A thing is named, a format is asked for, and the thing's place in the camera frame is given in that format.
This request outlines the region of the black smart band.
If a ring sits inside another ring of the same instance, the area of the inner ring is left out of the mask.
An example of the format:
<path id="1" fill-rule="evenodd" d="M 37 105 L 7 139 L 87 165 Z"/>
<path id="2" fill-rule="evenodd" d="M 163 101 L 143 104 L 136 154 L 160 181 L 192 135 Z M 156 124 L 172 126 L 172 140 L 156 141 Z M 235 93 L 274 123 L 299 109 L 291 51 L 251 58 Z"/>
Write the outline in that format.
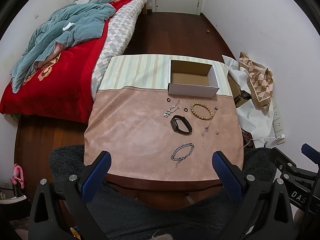
<path id="1" fill-rule="evenodd" d="M 175 115 L 171 118 L 170 124 L 172 130 L 181 135 L 191 135 L 193 128 L 190 122 L 181 115 Z"/>

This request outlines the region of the white power strip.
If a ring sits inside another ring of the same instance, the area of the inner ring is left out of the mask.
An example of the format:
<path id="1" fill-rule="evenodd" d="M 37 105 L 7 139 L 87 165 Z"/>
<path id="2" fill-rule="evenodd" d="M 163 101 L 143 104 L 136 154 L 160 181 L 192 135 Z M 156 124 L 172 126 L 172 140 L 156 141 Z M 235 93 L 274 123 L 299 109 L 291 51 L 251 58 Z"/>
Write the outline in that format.
<path id="1" fill-rule="evenodd" d="M 284 132 L 280 112 L 276 104 L 276 101 L 274 99 L 272 100 L 272 104 L 273 104 L 273 131 L 274 131 L 274 136 L 276 138 L 276 144 L 280 145 L 285 142 L 285 132 Z"/>

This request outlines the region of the dark fuzzy blanket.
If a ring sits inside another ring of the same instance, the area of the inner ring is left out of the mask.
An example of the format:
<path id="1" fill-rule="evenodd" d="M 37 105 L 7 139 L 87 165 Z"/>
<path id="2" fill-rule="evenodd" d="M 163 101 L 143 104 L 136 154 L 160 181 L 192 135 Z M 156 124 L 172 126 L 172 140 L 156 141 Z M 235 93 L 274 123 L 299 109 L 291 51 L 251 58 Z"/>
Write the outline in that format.
<path id="1" fill-rule="evenodd" d="M 52 150 L 49 165 L 55 182 L 65 181 L 84 169 L 84 145 Z M 276 167 L 270 148 L 245 150 L 243 172 L 259 181 L 272 182 Z M 216 239 L 239 204 L 225 189 L 181 210 L 156 210 L 125 197 L 103 182 L 87 209 L 109 239 Z"/>

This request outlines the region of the white fabric bag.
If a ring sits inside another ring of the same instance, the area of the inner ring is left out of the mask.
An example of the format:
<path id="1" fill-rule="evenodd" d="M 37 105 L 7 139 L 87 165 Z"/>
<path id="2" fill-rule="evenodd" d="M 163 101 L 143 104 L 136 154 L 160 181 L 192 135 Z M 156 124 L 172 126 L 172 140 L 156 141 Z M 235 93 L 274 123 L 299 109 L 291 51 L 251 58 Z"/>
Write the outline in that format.
<path id="1" fill-rule="evenodd" d="M 222 56 L 224 64 L 228 67 L 228 74 L 240 86 L 241 90 L 250 93 L 247 84 L 248 72 L 245 68 L 239 66 L 239 63 L 231 57 Z M 269 111 L 264 114 L 263 111 L 255 108 L 252 99 L 248 100 L 240 107 L 236 108 L 241 128 L 251 133 L 251 141 L 256 148 L 264 147 L 268 142 L 274 141 L 272 134 L 273 126 L 273 105 L 271 103 Z"/>

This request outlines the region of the pink slipper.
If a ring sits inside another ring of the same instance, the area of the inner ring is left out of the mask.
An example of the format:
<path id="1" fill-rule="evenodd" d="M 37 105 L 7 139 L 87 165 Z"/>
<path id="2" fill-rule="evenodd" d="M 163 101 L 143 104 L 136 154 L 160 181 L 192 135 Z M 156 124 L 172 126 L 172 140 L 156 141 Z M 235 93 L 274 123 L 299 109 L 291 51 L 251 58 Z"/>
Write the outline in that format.
<path id="1" fill-rule="evenodd" d="M 10 181 L 13 186 L 20 184 L 20 188 L 24 189 L 24 176 L 23 170 L 18 164 L 14 164 L 13 176 L 10 178 Z"/>

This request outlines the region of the pink suede table mat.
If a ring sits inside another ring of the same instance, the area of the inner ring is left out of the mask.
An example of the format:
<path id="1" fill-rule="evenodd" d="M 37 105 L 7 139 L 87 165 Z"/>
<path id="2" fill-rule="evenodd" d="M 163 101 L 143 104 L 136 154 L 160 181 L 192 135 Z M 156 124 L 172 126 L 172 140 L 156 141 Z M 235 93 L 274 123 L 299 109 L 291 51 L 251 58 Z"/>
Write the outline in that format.
<path id="1" fill-rule="evenodd" d="M 191 135 L 172 130 L 170 120 L 175 115 L 190 122 Z M 198 99 L 135 87 L 97 92 L 85 131 L 85 165 L 101 151 L 111 154 L 110 174 L 146 180 L 216 180 L 212 168 L 216 151 L 238 167 L 244 161 L 231 96 Z"/>

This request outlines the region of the white sneaker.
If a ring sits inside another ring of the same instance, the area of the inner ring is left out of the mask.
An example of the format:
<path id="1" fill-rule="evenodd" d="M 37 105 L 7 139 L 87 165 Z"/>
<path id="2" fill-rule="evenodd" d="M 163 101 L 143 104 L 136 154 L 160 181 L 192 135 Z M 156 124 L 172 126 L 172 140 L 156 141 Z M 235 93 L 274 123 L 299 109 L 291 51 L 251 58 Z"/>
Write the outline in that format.
<path id="1" fill-rule="evenodd" d="M 25 195 L 20 196 L 20 197 L 12 197 L 12 198 L 7 198 L 3 192 L 1 192 L 1 199 L 0 199 L 0 204 L 1 205 L 9 205 L 9 204 L 15 204 L 21 201 L 26 200 L 27 197 Z"/>

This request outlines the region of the beige geometric pattern bag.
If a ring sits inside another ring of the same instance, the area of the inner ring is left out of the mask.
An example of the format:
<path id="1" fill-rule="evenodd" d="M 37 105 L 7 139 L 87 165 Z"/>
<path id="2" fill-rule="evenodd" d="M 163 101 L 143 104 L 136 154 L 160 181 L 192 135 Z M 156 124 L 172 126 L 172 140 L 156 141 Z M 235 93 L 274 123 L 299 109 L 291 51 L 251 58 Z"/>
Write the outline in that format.
<path id="1" fill-rule="evenodd" d="M 248 72 L 247 84 L 256 109 L 266 114 L 273 98 L 274 79 L 271 70 L 241 52 L 239 66 Z"/>

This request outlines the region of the red floral quilt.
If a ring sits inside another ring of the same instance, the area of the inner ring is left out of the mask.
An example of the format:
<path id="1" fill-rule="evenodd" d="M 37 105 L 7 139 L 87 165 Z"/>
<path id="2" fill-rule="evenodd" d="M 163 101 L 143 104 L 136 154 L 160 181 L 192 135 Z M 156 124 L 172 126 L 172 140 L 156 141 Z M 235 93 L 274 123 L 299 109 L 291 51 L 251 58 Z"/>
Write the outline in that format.
<path id="1" fill-rule="evenodd" d="M 132 0 L 111 2 L 116 9 Z M 33 74 L 18 93 L 8 84 L 1 98 L 1 114 L 38 115 L 88 123 L 94 100 L 91 78 L 107 37 L 109 20 L 102 37 L 62 51 L 54 64 Z"/>

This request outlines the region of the white cardboard box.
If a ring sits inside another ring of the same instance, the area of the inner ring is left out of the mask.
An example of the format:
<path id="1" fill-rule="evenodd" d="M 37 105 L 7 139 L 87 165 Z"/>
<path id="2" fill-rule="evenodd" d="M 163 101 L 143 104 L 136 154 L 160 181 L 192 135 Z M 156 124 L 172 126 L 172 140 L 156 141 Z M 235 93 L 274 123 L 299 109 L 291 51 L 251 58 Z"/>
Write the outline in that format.
<path id="1" fill-rule="evenodd" d="M 169 95 L 211 99 L 219 89 L 212 64 L 170 60 Z"/>

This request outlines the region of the striped fabric table cover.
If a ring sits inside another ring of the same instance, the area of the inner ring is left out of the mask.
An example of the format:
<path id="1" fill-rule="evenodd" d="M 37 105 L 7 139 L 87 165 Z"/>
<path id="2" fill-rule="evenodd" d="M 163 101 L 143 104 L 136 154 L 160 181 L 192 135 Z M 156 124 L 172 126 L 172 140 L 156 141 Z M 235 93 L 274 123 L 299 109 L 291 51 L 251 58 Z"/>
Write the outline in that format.
<path id="1" fill-rule="evenodd" d="M 225 64 L 195 57 L 158 54 L 113 57 L 98 90 L 136 87 L 142 89 L 160 89 L 168 92 L 170 60 L 212 64 L 220 87 L 215 95 L 232 96 L 227 79 L 228 67 Z"/>

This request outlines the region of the teal blue blanket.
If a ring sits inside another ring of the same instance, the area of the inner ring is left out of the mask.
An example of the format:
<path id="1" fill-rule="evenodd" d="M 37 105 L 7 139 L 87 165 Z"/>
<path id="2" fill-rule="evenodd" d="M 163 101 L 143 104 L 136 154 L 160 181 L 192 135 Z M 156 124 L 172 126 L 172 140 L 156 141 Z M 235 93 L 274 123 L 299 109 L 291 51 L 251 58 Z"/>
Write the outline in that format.
<path id="1" fill-rule="evenodd" d="M 33 32 L 22 57 L 10 71 L 13 93 L 62 50 L 102 37 L 105 22 L 116 12 L 112 1 L 73 0 L 53 12 Z"/>

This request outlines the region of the checkered mattress sheet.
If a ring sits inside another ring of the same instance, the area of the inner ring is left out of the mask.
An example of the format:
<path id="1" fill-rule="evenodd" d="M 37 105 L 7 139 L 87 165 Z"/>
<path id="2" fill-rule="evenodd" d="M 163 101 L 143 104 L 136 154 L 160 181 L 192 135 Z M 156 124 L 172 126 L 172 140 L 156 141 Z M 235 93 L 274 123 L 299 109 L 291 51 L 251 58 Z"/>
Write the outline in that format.
<path id="1" fill-rule="evenodd" d="M 109 20 L 107 37 L 92 72 L 91 93 L 95 99 L 111 58 L 122 55 L 135 30 L 138 15 L 148 0 L 132 0 L 118 9 Z"/>

